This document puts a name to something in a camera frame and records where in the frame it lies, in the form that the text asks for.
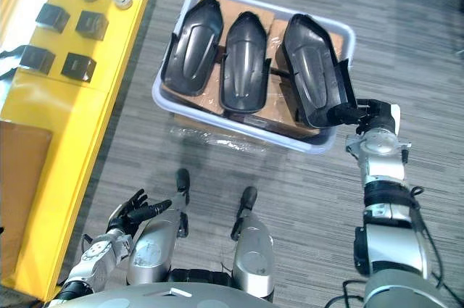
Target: plastic wrap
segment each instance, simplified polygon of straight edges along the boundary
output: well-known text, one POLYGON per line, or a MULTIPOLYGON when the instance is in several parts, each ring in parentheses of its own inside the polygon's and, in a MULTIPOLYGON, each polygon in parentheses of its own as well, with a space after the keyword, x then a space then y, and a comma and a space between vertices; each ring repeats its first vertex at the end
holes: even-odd
POLYGON ((228 133, 225 130, 213 128, 186 117, 175 116, 175 121, 176 125, 173 125, 169 130, 169 134, 174 138, 188 139, 204 145, 222 146, 248 153, 266 152, 269 147, 265 141, 238 133, 228 133))

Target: black molded part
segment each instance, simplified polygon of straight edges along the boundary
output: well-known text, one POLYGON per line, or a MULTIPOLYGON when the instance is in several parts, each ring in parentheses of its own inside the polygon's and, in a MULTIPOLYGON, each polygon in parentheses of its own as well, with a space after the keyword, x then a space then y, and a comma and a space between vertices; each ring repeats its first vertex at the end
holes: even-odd
POLYGON ((201 0, 191 8, 179 36, 173 33, 163 63, 161 79, 166 87, 187 96, 198 96, 210 77, 223 32, 219 2, 201 0))
POLYGON ((304 14, 292 17, 282 43, 302 121, 315 128, 341 124, 328 116, 331 108, 356 108, 348 62, 338 63, 330 35, 304 14))
POLYGON ((20 66, 48 75, 55 55, 46 49, 27 45, 22 53, 20 66))
POLYGON ((221 66, 220 103, 230 112, 262 109, 268 93, 267 36, 257 15, 244 12, 232 24, 221 66))
POLYGON ((186 205, 190 203, 190 174, 186 168, 181 168, 175 173, 175 184, 178 193, 186 194, 186 205))
POLYGON ((240 207, 237 212, 237 218, 240 217, 244 209, 253 210, 254 203, 258 198, 258 190, 254 186, 248 186, 240 198, 240 207))
POLYGON ((103 41, 104 34, 107 32, 108 20, 104 14, 92 11, 82 11, 79 16, 78 24, 75 27, 84 38, 103 41))
POLYGON ((36 23, 39 27, 62 33, 69 19, 70 15, 65 9, 45 3, 38 13, 36 23))
POLYGON ((225 272, 211 272, 209 270, 171 270, 167 281, 182 283, 208 283, 222 286, 232 286, 232 278, 225 272))
POLYGON ((353 251, 356 270, 361 275, 369 274, 368 237, 364 227, 356 227, 353 251))
POLYGON ((95 71, 95 66, 96 63, 92 58, 70 52, 66 56, 61 73, 75 80, 90 82, 95 71))

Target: yellow table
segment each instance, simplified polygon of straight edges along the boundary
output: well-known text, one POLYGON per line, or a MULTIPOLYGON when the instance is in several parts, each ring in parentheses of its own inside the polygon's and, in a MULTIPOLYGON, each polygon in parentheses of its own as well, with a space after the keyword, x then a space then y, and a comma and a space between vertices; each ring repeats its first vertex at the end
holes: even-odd
POLYGON ((0 118, 53 133, 14 275, 2 284, 41 300, 56 292, 58 274, 95 158, 111 115, 147 0, 127 10, 112 0, 49 0, 70 19, 64 31, 36 28, 30 45, 55 54, 48 75, 18 69, 0 118), (75 32, 82 10, 109 21, 103 41, 75 32), (96 61, 90 83, 61 75, 68 52, 96 61))

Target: white plastic bin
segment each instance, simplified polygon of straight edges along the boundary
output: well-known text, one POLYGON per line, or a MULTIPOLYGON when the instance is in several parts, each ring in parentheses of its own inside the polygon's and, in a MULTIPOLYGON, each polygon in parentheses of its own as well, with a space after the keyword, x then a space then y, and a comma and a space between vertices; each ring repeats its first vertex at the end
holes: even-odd
MULTIPOLYGON (((280 19, 280 20, 290 20, 290 18, 296 13, 305 13, 305 12, 294 11, 291 9, 286 9, 284 7, 279 7, 279 6, 275 6, 272 4, 266 4, 265 2, 256 1, 256 0, 234 0, 234 1, 243 2, 250 6, 255 6, 255 7, 262 8, 262 9, 268 9, 270 11, 273 11, 275 12, 275 18, 280 19)), ((180 33, 183 18, 185 14, 190 8, 195 6, 197 2, 198 0, 185 0, 184 1, 181 13, 179 14, 178 21, 175 24, 174 33, 176 34, 180 33)), ((312 18, 317 20, 327 31, 337 33, 343 36, 344 42, 341 48, 341 60, 348 58, 351 63, 353 53, 355 51, 355 41, 356 41, 356 36, 355 36, 355 32, 353 31, 353 29, 351 29, 348 25, 337 22, 335 20, 330 20, 328 18, 317 17, 317 16, 312 16, 312 18)), ((171 96, 168 92, 162 89, 162 80, 160 77, 160 70, 161 68, 159 69, 157 77, 153 83, 152 96, 156 104, 158 104, 161 108, 169 112, 174 112, 176 114, 190 117, 194 120, 205 122, 210 125, 214 125, 216 127, 232 130, 237 133, 245 134, 247 136, 252 136, 258 139, 262 139, 264 141, 268 141, 276 145, 284 146, 289 149, 305 152, 307 154, 322 154, 323 152, 329 150, 334 144, 335 137, 336 137, 335 127, 322 129, 319 135, 314 136, 312 138, 308 138, 305 141, 300 141, 300 140, 288 138, 286 136, 282 136, 276 133, 271 133, 263 129, 252 127, 251 125, 246 125, 244 123, 235 122, 227 118, 220 117, 218 115, 210 114, 200 109, 189 107, 185 104, 181 104, 180 102, 176 101, 176 99, 173 96, 171 96)))

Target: cardboard box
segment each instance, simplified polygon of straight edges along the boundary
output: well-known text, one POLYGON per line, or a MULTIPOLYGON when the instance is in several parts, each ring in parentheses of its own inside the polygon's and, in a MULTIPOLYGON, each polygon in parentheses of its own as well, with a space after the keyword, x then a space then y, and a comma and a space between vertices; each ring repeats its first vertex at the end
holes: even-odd
POLYGON ((0 121, 1 277, 16 268, 51 132, 0 121))
POLYGON ((304 139, 319 134, 317 128, 309 128, 295 120, 297 102, 290 82, 271 74, 265 106, 251 115, 231 115, 232 120, 266 129, 295 139, 304 139))
MULTIPOLYGON (((268 58, 271 58, 270 63, 271 70, 273 72, 284 72, 288 73, 289 68, 285 60, 285 56, 282 52, 282 41, 285 30, 287 29, 288 21, 286 20, 274 20, 270 26, 268 36, 268 50, 266 52, 268 58)), ((343 47, 343 36, 329 32, 338 59, 341 57, 341 48, 343 47)))

